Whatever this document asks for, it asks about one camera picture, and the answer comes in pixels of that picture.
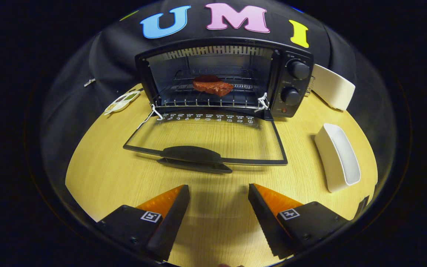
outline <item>control panel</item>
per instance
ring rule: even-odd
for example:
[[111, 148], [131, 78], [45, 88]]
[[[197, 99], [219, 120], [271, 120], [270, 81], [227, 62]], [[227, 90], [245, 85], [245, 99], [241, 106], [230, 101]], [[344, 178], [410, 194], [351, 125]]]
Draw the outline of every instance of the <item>control panel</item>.
[[306, 56], [283, 51], [280, 64], [271, 114], [279, 117], [292, 117], [306, 93], [314, 60], [311, 54]]

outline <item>oven door handle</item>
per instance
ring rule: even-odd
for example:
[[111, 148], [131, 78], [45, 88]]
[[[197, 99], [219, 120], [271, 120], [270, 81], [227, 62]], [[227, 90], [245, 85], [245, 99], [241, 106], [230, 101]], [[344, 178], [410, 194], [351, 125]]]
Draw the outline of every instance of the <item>oven door handle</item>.
[[165, 148], [159, 155], [163, 158], [158, 159], [158, 162], [169, 167], [212, 174], [232, 173], [232, 169], [223, 164], [220, 154], [202, 147], [173, 146]]

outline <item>white string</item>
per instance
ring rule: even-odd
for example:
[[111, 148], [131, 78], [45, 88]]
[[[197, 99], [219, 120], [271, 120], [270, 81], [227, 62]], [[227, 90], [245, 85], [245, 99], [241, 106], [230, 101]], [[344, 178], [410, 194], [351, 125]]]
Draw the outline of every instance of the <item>white string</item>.
[[156, 114], [159, 116], [158, 121], [164, 120], [164, 117], [161, 116], [161, 114], [159, 114], [159, 112], [156, 110], [156, 108], [154, 108], [154, 105], [151, 105], [153, 107], [153, 112], [156, 112]]
[[269, 102], [266, 99], [266, 96], [267, 96], [267, 94], [265, 93], [262, 97], [258, 98], [258, 102], [261, 103], [262, 107], [261, 108], [257, 108], [255, 110], [255, 112], [258, 112], [258, 111], [263, 110], [263, 109], [268, 109]]
[[136, 128], [136, 130], [137, 129], [139, 129], [139, 127], [141, 127], [141, 125], [143, 125], [145, 122], [147, 122], [148, 120], [149, 120], [149, 118], [151, 118], [151, 116], [153, 115], [153, 113], [154, 112], [156, 112], [156, 114], [159, 116], [159, 119], [158, 119], [158, 121], [160, 121], [160, 120], [164, 120], [164, 117], [163, 116], [161, 116], [161, 114], [159, 114], [159, 112], [156, 110], [156, 108], [154, 108], [154, 105], [152, 105], [152, 109], [153, 109], [153, 111], [151, 112], [151, 114], [149, 114], [149, 116], [146, 118], [146, 120], [144, 120], [144, 122], [142, 122], [137, 128]]

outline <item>glass oven door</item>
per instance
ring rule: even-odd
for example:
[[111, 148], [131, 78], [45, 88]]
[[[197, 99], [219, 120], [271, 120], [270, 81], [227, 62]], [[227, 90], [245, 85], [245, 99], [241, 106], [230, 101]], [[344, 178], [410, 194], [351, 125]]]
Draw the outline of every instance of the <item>glass oven door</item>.
[[149, 117], [123, 147], [158, 156], [164, 156], [163, 152], [173, 147], [190, 148], [192, 153], [201, 148], [220, 154], [218, 160], [225, 164], [288, 163], [273, 120], [222, 109], [186, 109], [162, 115], [163, 120]]

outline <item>toaster oven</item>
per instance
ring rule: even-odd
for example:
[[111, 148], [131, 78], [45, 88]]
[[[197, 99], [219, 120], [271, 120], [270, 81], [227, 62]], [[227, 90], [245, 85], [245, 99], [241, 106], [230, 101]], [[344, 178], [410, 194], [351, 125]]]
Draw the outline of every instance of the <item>toaster oven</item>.
[[[159, 163], [230, 173], [224, 164], [286, 165], [273, 116], [292, 117], [310, 80], [312, 54], [256, 39], [202, 39], [166, 45], [135, 58], [149, 117], [124, 148]], [[195, 78], [229, 84], [219, 96]]]
[[[136, 56], [149, 102], [161, 112], [225, 109], [271, 120], [292, 117], [310, 81], [313, 55], [284, 44], [241, 38], [187, 40]], [[225, 96], [195, 90], [214, 75], [233, 85]]]

